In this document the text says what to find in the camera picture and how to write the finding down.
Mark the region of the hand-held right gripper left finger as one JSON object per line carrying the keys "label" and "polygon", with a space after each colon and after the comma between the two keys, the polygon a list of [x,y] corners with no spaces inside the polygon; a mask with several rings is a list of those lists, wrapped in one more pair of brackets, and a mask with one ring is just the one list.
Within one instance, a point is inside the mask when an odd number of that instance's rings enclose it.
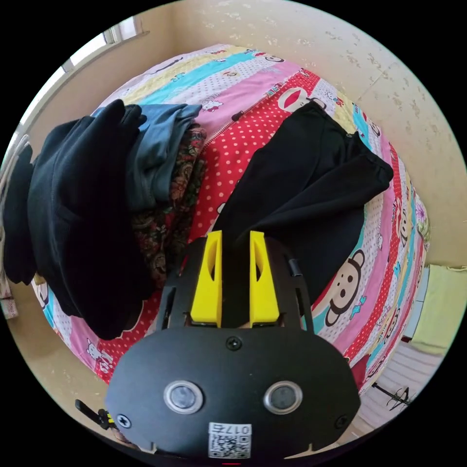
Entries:
{"label": "hand-held right gripper left finger", "polygon": [[219,328],[222,320],[222,232],[209,232],[203,240],[190,318],[195,324]]}

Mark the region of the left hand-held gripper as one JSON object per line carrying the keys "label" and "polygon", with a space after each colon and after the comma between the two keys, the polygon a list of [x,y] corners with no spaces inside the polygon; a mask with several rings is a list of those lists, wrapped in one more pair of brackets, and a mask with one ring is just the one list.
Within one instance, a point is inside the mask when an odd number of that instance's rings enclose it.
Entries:
{"label": "left hand-held gripper", "polygon": [[103,430],[113,430],[116,428],[113,418],[105,409],[99,409],[97,412],[92,410],[80,399],[75,400],[75,408],[90,421],[94,422]]}

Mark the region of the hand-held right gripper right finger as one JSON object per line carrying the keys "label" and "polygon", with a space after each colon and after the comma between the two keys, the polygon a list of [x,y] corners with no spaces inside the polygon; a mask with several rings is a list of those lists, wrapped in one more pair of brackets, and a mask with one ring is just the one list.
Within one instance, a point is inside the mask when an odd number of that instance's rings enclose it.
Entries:
{"label": "hand-held right gripper right finger", "polygon": [[250,232],[250,327],[275,324],[280,316],[264,233]]}

